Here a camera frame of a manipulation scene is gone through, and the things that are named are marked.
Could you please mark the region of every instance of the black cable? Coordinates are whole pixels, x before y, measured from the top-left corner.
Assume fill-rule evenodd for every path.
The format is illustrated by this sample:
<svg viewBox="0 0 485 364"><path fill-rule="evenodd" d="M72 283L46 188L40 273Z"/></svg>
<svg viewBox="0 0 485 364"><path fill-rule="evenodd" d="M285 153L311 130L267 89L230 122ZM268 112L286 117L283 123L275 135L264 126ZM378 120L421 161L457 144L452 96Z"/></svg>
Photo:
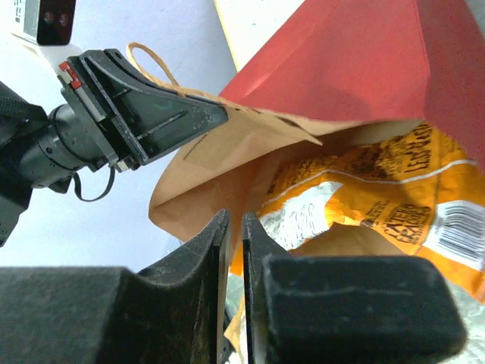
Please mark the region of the black cable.
<svg viewBox="0 0 485 364"><path fill-rule="evenodd" d="M84 199L81 193L81 178L79 177L78 173L75 173L74 174L74 193L76 194L78 199L84 202L99 201L100 199L108 195L108 193L110 193L111 188L113 187L113 184L114 184L115 175L116 175L116 170L114 169L114 167L110 167L108 185L106 186L105 191L95 199Z"/></svg>

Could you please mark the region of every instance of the barcode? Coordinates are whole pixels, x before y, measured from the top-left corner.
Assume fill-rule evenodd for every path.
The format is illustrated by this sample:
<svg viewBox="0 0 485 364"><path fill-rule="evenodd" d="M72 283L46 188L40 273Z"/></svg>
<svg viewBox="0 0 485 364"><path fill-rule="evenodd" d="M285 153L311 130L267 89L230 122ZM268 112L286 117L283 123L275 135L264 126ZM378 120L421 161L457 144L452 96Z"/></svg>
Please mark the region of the barcode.
<svg viewBox="0 0 485 364"><path fill-rule="evenodd" d="M485 263L485 207L451 201L436 207L425 247L478 271Z"/></svg>

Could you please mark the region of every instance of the white wall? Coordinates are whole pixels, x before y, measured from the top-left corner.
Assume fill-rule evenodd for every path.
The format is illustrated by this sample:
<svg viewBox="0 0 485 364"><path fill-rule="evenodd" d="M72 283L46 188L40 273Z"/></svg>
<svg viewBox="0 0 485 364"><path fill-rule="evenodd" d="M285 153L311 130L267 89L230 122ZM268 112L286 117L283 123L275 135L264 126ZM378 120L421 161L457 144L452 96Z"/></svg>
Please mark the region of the white wall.
<svg viewBox="0 0 485 364"><path fill-rule="evenodd" d="M218 93L236 73L212 0L77 1L74 44L124 54L130 41L154 49L184 86ZM0 80L27 101L47 112L65 103L58 81L34 58L2 38L0 56ZM162 75L153 62L141 59L145 68ZM118 174L111 193L99 202L78 201L72 188L67 195L35 190L30 208L0 249L0 265L125 265L139 270L159 260L178 246L147 218L153 188L169 160ZM104 190L106 169L80 174L85 197Z"/></svg>

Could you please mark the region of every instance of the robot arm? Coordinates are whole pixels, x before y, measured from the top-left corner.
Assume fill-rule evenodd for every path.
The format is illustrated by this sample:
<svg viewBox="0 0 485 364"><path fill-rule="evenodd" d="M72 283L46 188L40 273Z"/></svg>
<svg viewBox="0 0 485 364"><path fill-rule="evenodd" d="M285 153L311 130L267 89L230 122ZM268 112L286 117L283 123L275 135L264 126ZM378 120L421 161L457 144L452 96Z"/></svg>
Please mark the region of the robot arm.
<svg viewBox="0 0 485 364"><path fill-rule="evenodd" d="M49 116L0 83L0 246L33 188L66 193L74 179L80 197L77 171L108 165L108 192L115 170L136 170L227 121L220 105L159 87L115 49L59 68L67 104Z"/></svg>

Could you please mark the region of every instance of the brown paper bag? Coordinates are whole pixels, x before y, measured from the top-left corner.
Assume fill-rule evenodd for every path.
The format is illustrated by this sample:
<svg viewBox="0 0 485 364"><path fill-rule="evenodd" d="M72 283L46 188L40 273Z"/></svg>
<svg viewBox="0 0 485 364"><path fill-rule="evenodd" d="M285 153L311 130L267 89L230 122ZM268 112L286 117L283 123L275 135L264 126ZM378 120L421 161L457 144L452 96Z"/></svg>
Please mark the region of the brown paper bag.
<svg viewBox="0 0 485 364"><path fill-rule="evenodd" d="M136 63L136 47L173 85ZM149 217L181 240L229 209L234 250L242 214L259 208L281 163L403 135L420 120L485 160L485 42L464 2L306 0L224 90L238 103L180 87L143 45L128 56L157 84L227 110L226 124L179 150L153 193ZM377 121L399 122L364 125Z"/></svg>

